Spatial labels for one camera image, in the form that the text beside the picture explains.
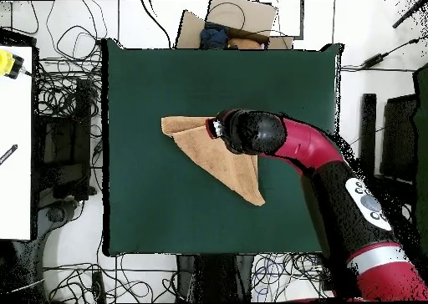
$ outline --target green table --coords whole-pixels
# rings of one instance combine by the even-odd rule
[[[339,50],[124,50],[103,41],[104,252],[319,251],[291,166],[259,157],[266,204],[251,205],[162,134],[161,118],[262,109],[333,132]]]

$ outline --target folded towel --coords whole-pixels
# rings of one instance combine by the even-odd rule
[[[174,139],[197,165],[254,205],[263,205],[258,190],[257,156],[235,155],[221,139],[211,139],[205,128],[211,117],[171,116],[161,120],[162,132]]]

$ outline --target white desk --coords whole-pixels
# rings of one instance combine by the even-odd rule
[[[3,47],[24,58],[33,71],[30,47]],[[0,157],[18,149],[0,165],[0,239],[29,240],[31,215],[31,77],[0,77]]]

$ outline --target blue cloth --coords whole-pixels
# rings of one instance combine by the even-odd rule
[[[227,46],[227,36],[224,29],[218,31],[215,29],[204,29],[201,31],[202,49],[224,49]]]

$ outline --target yellow tool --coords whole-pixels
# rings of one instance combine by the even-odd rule
[[[31,76],[31,73],[23,67],[23,58],[0,49],[0,76],[16,79],[20,73]]]

